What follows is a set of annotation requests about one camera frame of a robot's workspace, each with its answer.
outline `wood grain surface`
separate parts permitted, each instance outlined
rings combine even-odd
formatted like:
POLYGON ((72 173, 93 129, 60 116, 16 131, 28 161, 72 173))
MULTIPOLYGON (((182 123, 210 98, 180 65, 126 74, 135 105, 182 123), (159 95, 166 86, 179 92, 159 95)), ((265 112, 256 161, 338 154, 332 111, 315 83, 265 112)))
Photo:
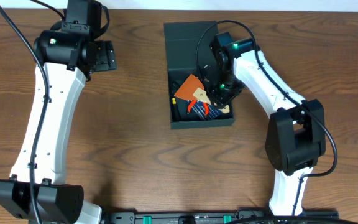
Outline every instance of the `wood grain surface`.
MULTIPOLYGON (((58 17, 7 10, 30 42, 58 17)), ((96 73, 78 101, 67 182, 111 211, 237 210, 269 201, 274 169, 264 144, 268 119, 249 91, 234 100, 226 128, 170 130, 164 22, 235 19, 249 25, 277 73, 307 99, 318 98, 339 164, 309 179, 305 208, 333 208, 358 222, 358 13, 110 11, 118 70, 96 73)), ((219 26, 236 39, 235 26, 219 26)), ((35 63, 0 16, 0 179, 16 161, 32 106, 35 63)), ((328 169, 331 148, 315 172, 328 169)), ((0 207, 0 223, 25 223, 0 207)))

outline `black cable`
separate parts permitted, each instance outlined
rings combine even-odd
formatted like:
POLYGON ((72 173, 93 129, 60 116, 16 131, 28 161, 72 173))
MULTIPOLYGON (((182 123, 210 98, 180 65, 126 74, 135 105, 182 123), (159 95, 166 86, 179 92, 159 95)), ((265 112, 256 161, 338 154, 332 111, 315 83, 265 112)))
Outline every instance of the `black cable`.
POLYGON ((29 41, 27 41, 27 39, 24 37, 22 32, 20 32, 20 30, 16 27, 15 23, 12 22, 11 18, 9 18, 9 16, 5 13, 5 11, 2 9, 1 6, 0 6, 0 13, 3 16, 3 18, 7 21, 7 23, 13 28, 13 30, 16 32, 16 34, 23 40, 25 46, 28 48, 28 50, 32 54, 35 62, 37 62, 37 65, 38 65, 38 67, 40 68, 40 71, 41 71, 42 79, 44 80, 44 88, 45 88, 44 103, 42 105, 42 111, 41 111, 41 115, 40 115, 40 120, 39 120, 39 123, 38 123, 38 126, 37 126, 37 130, 35 132, 34 142, 33 142, 32 150, 31 150, 30 163, 29 163, 31 203, 32 203, 32 207, 34 209, 35 219, 37 220, 37 223, 42 224, 40 213, 38 211, 37 199, 35 198, 35 189, 34 189, 35 162, 34 161, 35 161, 35 153, 37 151, 38 140, 39 140, 41 129, 42 129, 42 124, 44 123, 44 118, 45 118, 45 114, 46 114, 46 111, 47 111, 48 102, 50 101, 50 98, 49 98, 49 83, 48 83, 47 74, 45 73, 45 70, 44 70, 43 66, 41 65, 41 63, 40 63, 40 60, 38 59, 37 55, 35 54, 34 49, 31 47, 29 41))
POLYGON ((271 217, 250 217, 241 218, 228 222, 226 224, 241 224, 250 222, 278 222, 278 221, 298 221, 298 222, 313 222, 313 223, 329 223, 329 224, 358 224, 357 222, 341 220, 338 218, 323 218, 323 217, 296 217, 296 216, 271 216, 271 217))
POLYGON ((216 22, 215 24, 209 26, 204 32, 203 34, 201 35, 198 43, 197 43, 197 47, 196 47, 196 66, 197 66, 197 71, 199 74, 201 74, 201 69, 200 69, 200 65, 198 63, 198 49, 200 47, 200 43, 205 35, 205 33, 207 33, 207 31, 210 30, 210 28, 218 25, 218 24, 222 24, 222 23, 234 23, 234 24, 237 24, 237 25, 240 25, 242 26, 248 33, 249 35, 251 36, 251 39, 254 43, 254 49, 255 49, 255 58, 256 58, 256 61, 258 63, 258 66, 259 68, 263 71, 263 73, 266 75, 266 77, 273 83, 273 85, 280 91, 281 94, 284 95, 285 98, 289 99, 294 105, 297 105, 299 108, 301 108, 302 111, 305 112, 306 115, 308 115, 311 119, 313 119, 318 126, 320 126, 320 128, 323 129, 324 133, 327 135, 327 138, 329 140, 329 142, 331 143, 331 146, 333 148, 333 154, 334 154, 334 161, 333 161, 333 165, 331 166, 331 168, 329 170, 327 170, 326 172, 323 172, 323 173, 320 173, 320 174, 303 174, 301 175, 301 177, 299 178, 299 186, 298 186, 298 191, 296 193, 296 198, 295 198, 295 204, 294 204, 294 208, 293 208, 293 211, 292 211, 292 215, 295 214, 295 210, 296 210, 296 205, 298 203, 298 200, 299 200, 299 195, 300 195, 300 190, 301 190, 301 186, 302 186, 302 183, 303 183, 303 179, 305 177, 322 177, 322 176, 326 176, 326 175, 329 175, 330 173, 332 173, 335 168, 336 168, 336 164, 338 162, 338 154, 337 154, 337 149, 336 149, 336 145, 335 145, 335 142, 334 142, 334 139, 333 137, 331 136, 331 133, 329 133, 328 129, 324 126, 324 124, 313 114, 311 113, 308 109, 306 109, 303 105, 301 105, 299 102, 297 102, 296 100, 294 100, 292 97, 290 97, 289 95, 289 92, 286 92, 285 90, 283 90, 281 88, 280 85, 277 84, 277 82, 269 75, 269 73, 266 71, 266 69, 264 68, 263 66, 263 63, 260 62, 260 59, 259 59, 259 54, 258 54, 258 45, 256 43, 256 39, 255 39, 255 36, 254 34, 252 33, 252 31, 244 24, 240 23, 240 22, 237 22, 237 21, 232 21, 232 20, 223 20, 223 21, 218 21, 216 22))
POLYGON ((30 0, 30 1, 32 1, 34 3, 37 3, 37 4, 40 4, 41 6, 47 7, 48 9, 52 10, 53 12, 56 12, 60 16, 60 18, 62 18, 62 20, 65 20, 65 16, 61 12, 59 12, 57 9, 55 9, 54 7, 52 7, 52 6, 48 5, 48 4, 45 4, 43 2, 40 2, 38 0, 30 0))

